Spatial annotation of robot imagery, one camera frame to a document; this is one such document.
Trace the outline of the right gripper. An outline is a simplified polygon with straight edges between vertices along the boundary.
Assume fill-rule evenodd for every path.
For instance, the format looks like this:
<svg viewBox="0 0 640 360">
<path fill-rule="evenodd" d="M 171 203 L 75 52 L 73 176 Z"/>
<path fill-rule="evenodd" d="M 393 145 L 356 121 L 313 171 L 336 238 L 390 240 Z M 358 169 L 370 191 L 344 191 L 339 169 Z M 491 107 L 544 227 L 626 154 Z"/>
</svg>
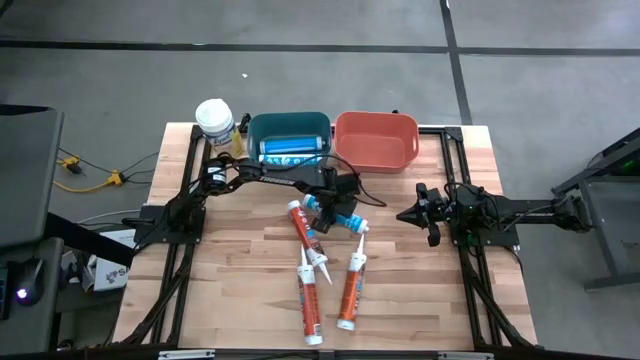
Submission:
<svg viewBox="0 0 640 360">
<path fill-rule="evenodd" d="M 437 221 L 441 220 L 441 195 L 437 188 L 428 189 L 425 183 L 417 184 L 418 202 L 399 213 L 398 220 L 414 226 L 427 228 L 430 247 L 440 244 L 441 234 Z"/>
</svg>

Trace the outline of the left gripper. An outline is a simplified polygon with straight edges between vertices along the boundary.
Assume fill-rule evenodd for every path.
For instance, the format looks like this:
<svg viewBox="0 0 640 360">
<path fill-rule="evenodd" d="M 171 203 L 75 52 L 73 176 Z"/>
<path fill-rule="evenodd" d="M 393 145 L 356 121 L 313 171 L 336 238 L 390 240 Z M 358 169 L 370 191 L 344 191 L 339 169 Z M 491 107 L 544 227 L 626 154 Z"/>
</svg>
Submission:
<svg viewBox="0 0 640 360">
<path fill-rule="evenodd" d="M 356 201 L 353 199 L 339 202 L 337 176 L 338 171 L 334 167 L 314 169 L 315 186 L 312 193 L 320 211 L 313 220 L 313 229 L 323 234 L 327 234 L 336 222 L 336 213 L 349 218 L 356 208 Z"/>
</svg>

